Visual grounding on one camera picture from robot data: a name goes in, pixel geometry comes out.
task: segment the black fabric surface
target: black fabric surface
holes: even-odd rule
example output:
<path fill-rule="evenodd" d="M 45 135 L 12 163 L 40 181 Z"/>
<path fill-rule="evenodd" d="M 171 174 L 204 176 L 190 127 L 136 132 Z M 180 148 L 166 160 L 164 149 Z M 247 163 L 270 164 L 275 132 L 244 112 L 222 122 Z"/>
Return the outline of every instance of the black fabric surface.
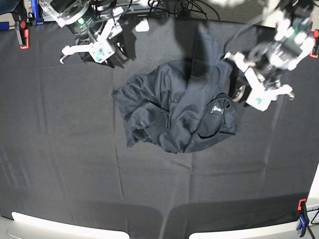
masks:
<path fill-rule="evenodd" d="M 235 135 L 236 110 L 223 92 L 231 72 L 218 42 L 199 28 L 191 60 L 161 64 L 113 92 L 127 146 L 142 141 L 191 153 Z"/>
<path fill-rule="evenodd" d="M 0 15 L 11 12 L 19 3 L 19 0 L 0 0 Z"/>
<path fill-rule="evenodd" d="M 240 26 L 204 23 L 222 46 Z M 238 105 L 237 135 L 209 149 L 174 155 L 150 143 L 126 148 L 111 92 L 136 74 L 191 57 L 197 25 L 151 19 L 149 32 L 134 32 L 136 60 L 125 69 L 77 56 L 60 65 L 74 37 L 56 24 L 31 28 L 27 50 L 14 31 L 0 32 L 0 215 L 15 211 L 133 239 L 297 220 L 318 165 L 316 59 L 285 75 L 293 102 L 279 97 L 265 112 Z M 229 48 L 248 51 L 272 34 L 253 27 Z"/>

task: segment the black cylindrical motor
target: black cylindrical motor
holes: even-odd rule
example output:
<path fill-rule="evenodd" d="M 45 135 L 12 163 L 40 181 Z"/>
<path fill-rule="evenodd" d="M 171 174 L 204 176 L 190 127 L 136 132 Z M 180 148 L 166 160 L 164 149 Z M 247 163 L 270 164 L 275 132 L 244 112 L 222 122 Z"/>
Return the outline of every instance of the black cylindrical motor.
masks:
<path fill-rule="evenodd" d="M 71 32 L 81 41 L 89 38 L 89 32 L 92 34 L 99 32 L 102 27 L 102 22 L 97 21 L 96 11 L 89 6 L 86 12 L 73 24 L 67 25 Z"/>

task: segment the blue clamp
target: blue clamp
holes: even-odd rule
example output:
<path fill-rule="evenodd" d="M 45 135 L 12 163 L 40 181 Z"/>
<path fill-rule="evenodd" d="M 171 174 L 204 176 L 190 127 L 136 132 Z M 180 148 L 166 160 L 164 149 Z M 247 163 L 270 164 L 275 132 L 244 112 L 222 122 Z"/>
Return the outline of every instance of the blue clamp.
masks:
<path fill-rule="evenodd" d="M 300 223 L 297 227 L 297 231 L 299 231 L 301 228 L 306 227 L 306 220 L 302 214 L 299 215 L 299 221 L 300 221 Z"/>
<path fill-rule="evenodd" d="M 32 12 L 34 14 L 34 25 L 44 24 L 44 19 L 39 15 L 38 0 L 31 0 Z"/>

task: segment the black cable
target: black cable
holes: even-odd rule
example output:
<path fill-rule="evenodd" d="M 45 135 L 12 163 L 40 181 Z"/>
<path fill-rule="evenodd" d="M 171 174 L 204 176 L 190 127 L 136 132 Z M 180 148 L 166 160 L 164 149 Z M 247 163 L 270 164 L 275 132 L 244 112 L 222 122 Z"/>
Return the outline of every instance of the black cable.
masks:
<path fill-rule="evenodd" d="M 103 6 L 107 3 L 110 3 L 111 1 L 110 0 L 100 0 L 100 1 L 91 1 L 91 5 L 94 5 L 95 7 L 98 7 L 98 6 Z"/>
<path fill-rule="evenodd" d="M 186 0 L 186 1 L 194 5 L 195 7 L 197 7 L 197 9 L 200 10 L 201 12 L 205 13 L 205 11 L 201 8 L 201 6 L 195 3 L 194 0 Z"/>
<path fill-rule="evenodd" d="M 219 16 L 218 12 L 211 5 L 209 5 L 208 3 L 204 2 L 203 0 L 193 0 L 193 1 L 199 1 L 199 2 L 207 5 L 210 9 L 212 9 L 216 13 L 216 15 L 218 17 L 218 20 L 220 20 L 220 16 Z"/>
<path fill-rule="evenodd" d="M 307 227 L 307 229 L 308 229 L 308 231 L 309 231 L 309 233 L 310 233 L 311 238 L 312 238 L 312 239 L 316 239 L 316 238 L 315 238 L 315 235 L 314 235 L 313 231 L 311 230 L 311 228 L 309 227 L 309 225 L 307 225 L 306 227 Z"/>
<path fill-rule="evenodd" d="M 188 10 L 188 12 L 198 12 L 198 13 L 204 14 L 205 18 L 208 19 L 207 18 L 207 13 L 198 4 L 196 4 L 192 0 L 186 0 L 186 2 L 187 2 L 187 7 L 186 8 L 188 8 L 189 4 L 191 4 L 191 9 L 183 8 L 183 6 L 182 6 L 182 9 L 186 9 L 186 10 Z M 193 10 L 193 6 L 195 6 L 199 11 Z"/>
<path fill-rule="evenodd" d="M 151 9 L 153 9 L 154 7 L 151 6 L 151 4 L 150 4 L 151 1 L 152 1 L 152 0 L 149 0 L 149 1 L 148 1 L 148 5 L 149 5 L 149 7 L 150 7 Z M 164 9 L 163 7 L 162 7 L 162 8 L 158 8 L 158 10 L 165 11 L 165 12 L 167 12 L 167 13 L 169 13 L 169 14 L 173 14 L 173 15 L 178 14 L 178 12 L 171 12 L 171 11 L 168 11 L 168 10 Z"/>
<path fill-rule="evenodd" d="M 120 14 L 113 15 L 113 12 L 111 12 L 111 16 L 110 16 L 110 17 L 106 17 L 106 18 L 103 18 L 103 19 L 100 19 L 100 20 L 94 21 L 94 24 L 92 24 L 92 25 L 90 25 L 90 26 L 89 26 L 88 31 L 90 31 L 90 30 L 91 30 L 91 27 L 92 27 L 93 25 L 97 24 L 97 23 L 105 22 L 105 21 L 110 20 L 111 18 L 113 18 L 113 19 L 114 19 L 115 17 L 118 17 L 118 16 L 121 16 L 121 15 L 126 14 L 126 13 L 130 10 L 130 8 L 131 8 L 131 6 L 132 6 L 132 3 L 133 3 L 133 0 L 130 0 L 129 5 L 128 5 L 128 6 L 126 7 L 126 9 L 125 9 L 122 13 L 120 13 Z"/>
<path fill-rule="evenodd" d="M 318 209 L 316 215 L 314 216 L 314 218 L 311 220 L 312 225 L 319 225 L 319 223 L 314 223 L 314 219 L 316 219 L 316 217 L 318 216 L 318 213 L 319 213 L 319 209 Z"/>
<path fill-rule="evenodd" d="M 156 4 L 156 7 L 155 7 L 155 9 L 154 9 L 153 12 L 154 12 L 154 14 L 155 14 L 156 16 L 162 17 L 161 15 L 159 15 L 159 14 L 156 12 L 156 10 L 157 10 L 158 7 L 159 7 L 159 3 L 160 3 L 159 1 L 157 1 L 157 2 L 158 2 L 158 3 Z"/>
<path fill-rule="evenodd" d="M 39 16 L 43 17 L 43 9 L 40 7 L 40 5 L 38 5 L 39 8 Z"/>
<path fill-rule="evenodd" d="M 237 38 L 241 33 L 243 33 L 244 31 L 247 31 L 247 30 L 248 30 L 249 28 L 251 28 L 254 24 L 257 24 L 258 22 L 260 22 L 260 21 L 263 20 L 264 18 L 266 18 L 266 17 L 270 16 L 271 14 L 273 14 L 273 13 L 275 12 L 275 10 L 276 10 L 277 8 L 279 8 L 279 7 L 280 7 L 280 5 L 278 5 L 274 10 L 270 11 L 270 12 L 267 13 L 267 14 L 260 14 L 259 16 L 257 16 L 257 17 L 255 17 L 255 18 L 251 19 L 247 24 L 245 24 L 242 28 L 240 28 L 240 29 L 236 32 L 236 34 L 233 35 L 233 37 L 229 38 L 229 39 L 226 41 L 225 46 L 224 46 L 224 52 L 227 52 L 227 51 L 226 51 L 226 47 L 227 47 L 227 45 L 228 45 L 230 42 L 236 40 L 236 38 Z"/>

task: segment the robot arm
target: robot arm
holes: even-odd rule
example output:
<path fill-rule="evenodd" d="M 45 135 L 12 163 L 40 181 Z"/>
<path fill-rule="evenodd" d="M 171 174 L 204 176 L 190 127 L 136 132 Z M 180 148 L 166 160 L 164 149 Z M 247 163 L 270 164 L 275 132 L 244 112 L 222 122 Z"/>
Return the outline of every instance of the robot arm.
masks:
<path fill-rule="evenodd" d="M 309 34 L 313 8 L 312 0 L 282 0 L 273 41 L 258 44 L 247 57 L 241 53 L 225 55 L 244 73 L 252 88 L 246 103 L 265 111 L 278 95 L 294 98 L 292 88 L 281 85 L 280 75 L 284 70 L 294 70 L 314 47 Z"/>
<path fill-rule="evenodd" d="M 81 52 L 88 52 L 96 63 L 110 66 L 109 58 L 116 52 L 127 59 L 125 50 L 120 52 L 122 44 L 116 40 L 112 44 L 110 39 L 122 32 L 118 20 L 131 5 L 124 10 L 115 6 L 116 0 L 39 0 L 39 4 L 60 27 L 67 26 L 76 36 L 75 46 L 62 49 L 62 64 L 68 56 Z"/>

